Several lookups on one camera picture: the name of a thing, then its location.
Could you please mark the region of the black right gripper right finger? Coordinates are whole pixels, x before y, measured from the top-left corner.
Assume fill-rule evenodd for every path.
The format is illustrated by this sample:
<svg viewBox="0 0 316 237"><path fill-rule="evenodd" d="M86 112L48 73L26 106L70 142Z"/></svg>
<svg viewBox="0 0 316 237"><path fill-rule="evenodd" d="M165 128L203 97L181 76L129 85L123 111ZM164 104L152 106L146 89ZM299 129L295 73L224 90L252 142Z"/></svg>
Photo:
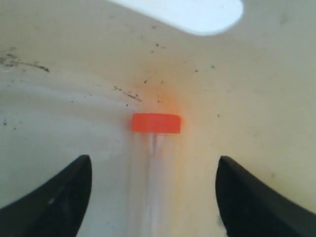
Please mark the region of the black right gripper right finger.
<svg viewBox="0 0 316 237"><path fill-rule="evenodd" d="M215 179L219 214L229 237L314 237L316 215L264 184L228 156Z"/></svg>

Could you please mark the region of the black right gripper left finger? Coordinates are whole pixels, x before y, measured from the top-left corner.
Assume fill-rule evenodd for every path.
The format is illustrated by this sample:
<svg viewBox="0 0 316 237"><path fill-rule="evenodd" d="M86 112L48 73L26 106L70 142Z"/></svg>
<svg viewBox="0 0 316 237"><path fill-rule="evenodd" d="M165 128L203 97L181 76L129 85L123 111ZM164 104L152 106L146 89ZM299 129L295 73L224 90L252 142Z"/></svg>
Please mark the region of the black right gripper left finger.
<svg viewBox="0 0 316 237"><path fill-rule="evenodd" d="M81 155L27 195L1 208L2 237L75 237L92 189L90 156Z"/></svg>

